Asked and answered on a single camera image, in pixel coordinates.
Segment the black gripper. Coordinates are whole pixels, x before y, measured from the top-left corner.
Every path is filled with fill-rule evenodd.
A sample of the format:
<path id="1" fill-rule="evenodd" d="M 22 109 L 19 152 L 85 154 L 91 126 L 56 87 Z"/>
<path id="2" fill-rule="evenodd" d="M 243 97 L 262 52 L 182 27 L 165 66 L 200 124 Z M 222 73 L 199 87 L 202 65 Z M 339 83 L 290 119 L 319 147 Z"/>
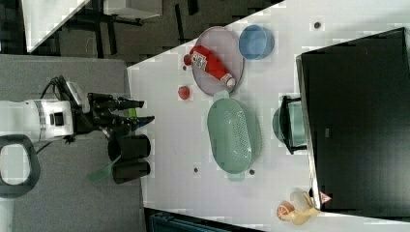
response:
<path id="1" fill-rule="evenodd" d="M 111 138 L 136 131 L 155 120 L 154 116 L 130 118 L 116 114 L 116 111 L 142 108 L 144 101 L 94 92 L 84 94 L 74 82 L 66 83 L 66 100 L 71 104 L 73 115 L 73 133 L 68 138 L 92 131 L 102 131 Z"/>

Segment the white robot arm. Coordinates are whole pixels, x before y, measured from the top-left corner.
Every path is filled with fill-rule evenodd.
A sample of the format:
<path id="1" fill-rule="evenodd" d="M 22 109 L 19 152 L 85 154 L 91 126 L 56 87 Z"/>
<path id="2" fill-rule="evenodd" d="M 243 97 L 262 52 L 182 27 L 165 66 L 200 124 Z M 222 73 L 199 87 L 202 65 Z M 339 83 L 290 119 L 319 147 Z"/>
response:
<path id="1" fill-rule="evenodd" d="M 64 139 L 71 143 L 82 134 L 101 131 L 106 137 L 120 137 L 155 120 L 153 116 L 123 116 L 119 112 L 140 108 L 135 101 L 109 94 L 81 96 L 73 82 L 53 79 L 48 86 L 55 97 L 1 102 L 1 134 L 25 135 L 33 143 Z"/>

